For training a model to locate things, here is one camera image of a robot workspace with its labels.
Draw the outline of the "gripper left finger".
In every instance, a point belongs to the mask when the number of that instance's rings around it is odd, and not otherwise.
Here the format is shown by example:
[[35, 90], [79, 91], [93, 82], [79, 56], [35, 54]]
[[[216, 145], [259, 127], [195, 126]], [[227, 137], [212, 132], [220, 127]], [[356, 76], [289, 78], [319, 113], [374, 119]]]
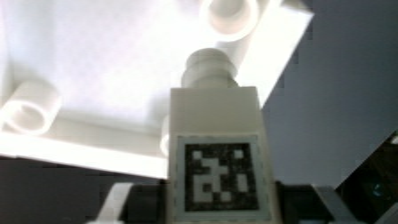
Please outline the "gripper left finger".
[[115, 183], [111, 185], [97, 217], [86, 224], [124, 224], [118, 220], [118, 216], [122, 213], [131, 187], [131, 183]]

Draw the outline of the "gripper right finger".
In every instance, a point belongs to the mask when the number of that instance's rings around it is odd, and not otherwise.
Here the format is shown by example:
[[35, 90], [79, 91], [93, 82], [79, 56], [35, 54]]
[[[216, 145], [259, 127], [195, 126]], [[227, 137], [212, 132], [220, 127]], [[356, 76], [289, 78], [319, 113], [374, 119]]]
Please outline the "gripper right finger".
[[331, 215], [328, 224], [362, 224], [355, 219], [349, 209], [330, 186], [312, 186], [321, 203]]

